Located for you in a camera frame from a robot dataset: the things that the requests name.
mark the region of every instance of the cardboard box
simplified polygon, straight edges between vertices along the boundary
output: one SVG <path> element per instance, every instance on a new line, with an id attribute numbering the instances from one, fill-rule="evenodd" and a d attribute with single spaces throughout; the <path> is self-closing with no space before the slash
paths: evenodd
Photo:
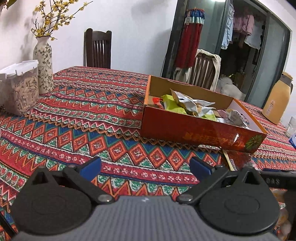
<path id="1" fill-rule="evenodd" d="M 149 106 L 151 96 L 171 95 L 179 91 L 193 99 L 215 102 L 217 110 L 235 109 L 250 122 L 250 129 L 178 114 Z M 141 137 L 191 145 L 211 145 L 224 150 L 254 153 L 267 136 L 266 130 L 236 99 L 198 86 L 150 76 L 144 100 Z"/>

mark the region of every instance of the chair backrest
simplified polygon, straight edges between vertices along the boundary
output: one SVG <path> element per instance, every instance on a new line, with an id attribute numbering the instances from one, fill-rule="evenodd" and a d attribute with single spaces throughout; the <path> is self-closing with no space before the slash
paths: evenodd
<path id="1" fill-rule="evenodd" d="M 96 68 L 111 68 L 111 38 L 112 32 L 106 33 L 86 31 L 86 66 Z"/>
<path id="2" fill-rule="evenodd" d="M 188 84 L 209 90 L 216 74 L 213 57 L 199 53 L 196 57 L 196 63 L 195 67 L 192 69 Z"/>

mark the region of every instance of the plastic jug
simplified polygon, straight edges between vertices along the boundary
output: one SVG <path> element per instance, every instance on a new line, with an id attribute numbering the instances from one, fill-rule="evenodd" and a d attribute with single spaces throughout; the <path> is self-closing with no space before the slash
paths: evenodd
<path id="1" fill-rule="evenodd" d="M 262 114 L 272 123 L 278 125 L 290 100 L 292 76 L 283 72 L 281 78 L 271 90 Z"/>

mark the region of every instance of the screw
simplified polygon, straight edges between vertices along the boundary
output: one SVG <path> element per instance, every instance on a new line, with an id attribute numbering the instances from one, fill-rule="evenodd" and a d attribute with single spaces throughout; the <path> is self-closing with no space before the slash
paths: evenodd
<path id="1" fill-rule="evenodd" d="M 110 196 L 108 194 L 103 194 L 98 197 L 98 200 L 100 202 L 110 202 L 112 200 L 112 196 Z"/>
<path id="2" fill-rule="evenodd" d="M 179 201 L 190 202 L 193 199 L 193 196 L 190 194 L 181 194 L 178 198 Z"/>

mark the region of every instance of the hanging clothes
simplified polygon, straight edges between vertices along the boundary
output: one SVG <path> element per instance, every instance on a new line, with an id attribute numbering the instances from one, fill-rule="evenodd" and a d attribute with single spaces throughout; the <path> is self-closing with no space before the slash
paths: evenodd
<path id="1" fill-rule="evenodd" d="M 235 11 L 233 30 L 244 35 L 251 35 L 255 25 L 254 16 L 248 8 L 244 9 L 243 13 Z"/>
<path id="2" fill-rule="evenodd" d="M 221 49 L 227 49 L 229 42 L 232 39 L 233 33 L 233 17 L 234 17 L 233 0 L 230 0 L 230 6 L 227 16 L 226 29 L 224 32 Z"/>
<path id="3" fill-rule="evenodd" d="M 188 69 L 194 65 L 195 53 L 198 49 L 204 22 L 204 10 L 190 9 L 187 11 L 175 67 Z"/>
<path id="4" fill-rule="evenodd" d="M 263 34 L 263 21 L 256 21 L 253 28 L 253 33 L 250 36 L 247 36 L 244 42 L 249 45 L 250 47 L 254 49 L 260 49 L 261 48 L 261 36 Z"/>

